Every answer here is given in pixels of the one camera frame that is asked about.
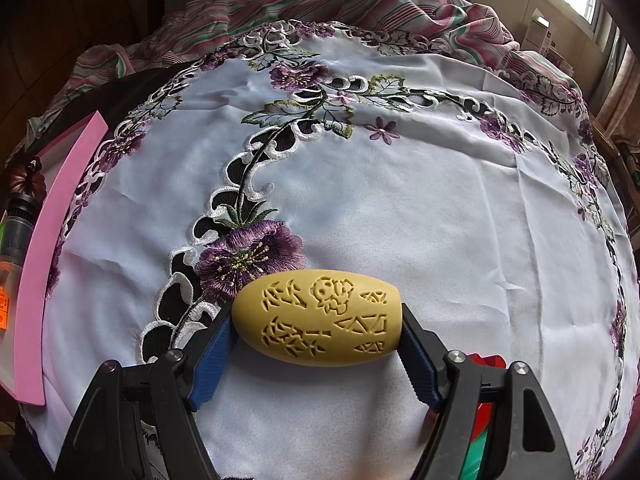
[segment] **metal screw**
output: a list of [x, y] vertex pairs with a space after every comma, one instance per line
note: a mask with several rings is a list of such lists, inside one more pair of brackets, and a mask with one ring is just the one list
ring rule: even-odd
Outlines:
[[118, 363], [113, 360], [108, 360], [102, 363], [102, 371], [103, 372], [113, 372], [118, 367]]
[[447, 355], [449, 359], [451, 359], [455, 363], [463, 363], [466, 359], [465, 353], [460, 350], [452, 350]]
[[166, 358], [172, 362], [178, 362], [180, 359], [182, 359], [182, 356], [182, 350], [180, 350], [179, 348], [174, 348], [173, 350], [169, 350], [166, 353]]
[[529, 367], [521, 361], [517, 361], [513, 364], [513, 369], [517, 374], [527, 375], [529, 373]]

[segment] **green object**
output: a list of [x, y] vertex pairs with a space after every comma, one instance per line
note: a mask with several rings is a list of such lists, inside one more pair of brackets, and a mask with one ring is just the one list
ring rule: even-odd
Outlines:
[[484, 455], [484, 445], [486, 444], [486, 434], [488, 430], [484, 430], [478, 438], [470, 445], [469, 451], [466, 452], [465, 466], [462, 468], [460, 480], [476, 480]]

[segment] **wooden wall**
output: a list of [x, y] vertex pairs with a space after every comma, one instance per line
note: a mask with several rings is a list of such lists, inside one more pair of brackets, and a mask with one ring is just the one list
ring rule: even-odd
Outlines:
[[0, 36], [0, 162], [24, 137], [94, 44], [131, 44], [138, 32], [128, 0], [22, 0]]

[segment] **striped fabric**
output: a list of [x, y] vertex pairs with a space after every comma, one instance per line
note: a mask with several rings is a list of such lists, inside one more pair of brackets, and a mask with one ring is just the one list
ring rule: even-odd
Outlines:
[[66, 104], [107, 81], [149, 68], [195, 60], [259, 25], [280, 19], [337, 20], [368, 30], [405, 30], [449, 43], [461, 60], [517, 74], [541, 73], [556, 84], [575, 82], [520, 45], [491, 7], [465, 0], [195, 0], [164, 17], [161, 27], [131, 46], [97, 45], [78, 57], [71, 77], [45, 113], [28, 121], [27, 147], [49, 127]]

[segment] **curtain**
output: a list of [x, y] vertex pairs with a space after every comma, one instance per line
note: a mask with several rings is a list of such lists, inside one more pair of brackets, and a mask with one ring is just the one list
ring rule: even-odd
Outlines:
[[609, 37], [607, 38], [607, 43], [604, 48], [604, 54], [608, 58], [607, 65], [591, 99], [588, 99], [589, 110], [595, 115], [600, 112], [604, 101], [613, 88], [613, 82], [616, 80], [620, 65], [625, 57], [627, 45], [628, 43], [625, 38], [620, 34], [620, 29], [612, 22]]
[[613, 86], [598, 113], [598, 120], [614, 141], [640, 152], [640, 63], [627, 45]]

